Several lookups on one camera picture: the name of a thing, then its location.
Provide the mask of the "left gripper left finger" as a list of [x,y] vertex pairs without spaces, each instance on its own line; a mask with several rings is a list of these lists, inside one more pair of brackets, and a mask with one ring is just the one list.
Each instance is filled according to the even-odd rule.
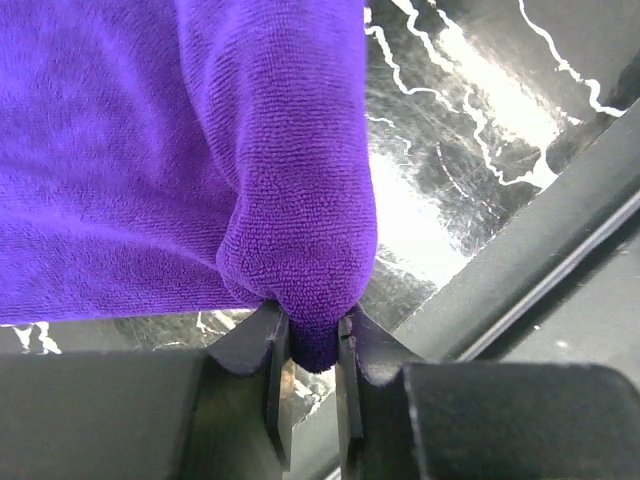
[[279,479],[290,464],[274,302],[202,349],[1,359],[5,479]]

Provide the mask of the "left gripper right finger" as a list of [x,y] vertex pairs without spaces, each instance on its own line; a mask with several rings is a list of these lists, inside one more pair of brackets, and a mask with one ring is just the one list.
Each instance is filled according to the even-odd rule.
[[639,475],[639,394],[604,366],[429,363],[355,309],[336,399],[345,479]]

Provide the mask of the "purple towel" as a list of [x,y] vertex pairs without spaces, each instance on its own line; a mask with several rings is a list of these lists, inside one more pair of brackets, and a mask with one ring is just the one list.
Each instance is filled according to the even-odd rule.
[[1,320],[254,308],[337,359],[377,249],[361,1],[5,1]]

